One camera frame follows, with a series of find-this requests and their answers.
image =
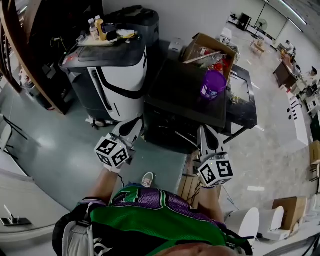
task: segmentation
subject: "purple cup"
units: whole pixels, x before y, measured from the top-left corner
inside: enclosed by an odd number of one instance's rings
[[[200,94],[207,100],[214,100],[227,87],[227,80],[216,70],[208,70],[203,78]]]

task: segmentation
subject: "cardboard box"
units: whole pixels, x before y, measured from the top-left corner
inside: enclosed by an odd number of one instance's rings
[[[304,216],[306,204],[307,198],[305,196],[274,200],[272,209],[276,209],[279,206],[284,208],[280,229],[292,231],[294,225]]]
[[[224,70],[224,77],[228,81],[231,73],[232,66],[234,65],[235,57],[236,57],[236,52],[231,50],[228,46],[224,45],[223,43],[213,39],[212,37],[198,33],[195,35],[193,38],[193,41],[189,44],[189,46],[185,49],[184,55],[183,55],[183,61],[188,61],[195,56],[193,53],[197,51],[197,49],[200,49],[201,47],[206,47],[211,50],[215,51],[221,51],[222,54],[228,54],[231,58],[230,61],[230,66]]]
[[[320,142],[316,140],[309,146],[310,149],[310,165],[320,164]]]

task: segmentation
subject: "gray floor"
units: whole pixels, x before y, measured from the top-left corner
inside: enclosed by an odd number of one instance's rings
[[[224,186],[220,203],[227,211],[262,207],[275,198],[311,196],[316,182],[308,181],[309,148],[287,155],[281,151],[276,136],[277,124],[271,116],[271,102],[278,92],[273,75],[280,64],[279,54],[266,47],[261,58],[252,51],[252,37],[228,24],[233,32],[232,42],[240,48],[238,65],[250,72],[257,107],[258,126],[247,130],[229,142],[225,149],[233,163],[235,177]],[[71,210],[86,196],[98,177],[102,165],[94,154],[100,137],[112,130],[94,130],[85,123],[87,114],[77,101],[66,116],[49,112],[10,86],[0,94],[1,112],[23,128],[29,136],[24,140],[16,132],[9,142],[20,166],[57,202]],[[140,182],[144,173],[156,174],[154,185],[175,192],[181,178],[186,156],[164,150],[141,138],[131,166],[123,168],[124,182]]]
[[[18,164],[48,195],[72,210],[86,196],[97,179],[102,164],[94,147],[113,127],[95,130],[85,122],[85,110],[76,101],[66,116],[47,111],[26,95],[7,85],[0,94],[1,113],[21,127],[29,140],[15,131],[9,141]],[[131,165],[123,167],[124,183],[140,183],[146,172],[156,175],[155,187],[175,192],[186,156],[164,150],[141,138],[135,143]]]

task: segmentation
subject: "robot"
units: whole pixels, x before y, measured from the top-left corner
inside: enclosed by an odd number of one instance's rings
[[[142,128],[141,117],[117,124],[112,133],[102,137],[94,148],[100,162],[116,169],[120,169],[124,163],[130,164],[135,153],[134,143]],[[194,167],[201,177],[201,183],[205,187],[215,187],[230,181],[234,173],[219,134],[210,126],[201,125],[197,140],[200,157],[194,161]]]

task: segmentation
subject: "shoe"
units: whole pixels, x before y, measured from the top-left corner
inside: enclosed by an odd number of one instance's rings
[[[153,180],[154,180],[154,174],[149,171],[143,176],[141,185],[144,186],[145,188],[150,188]]]

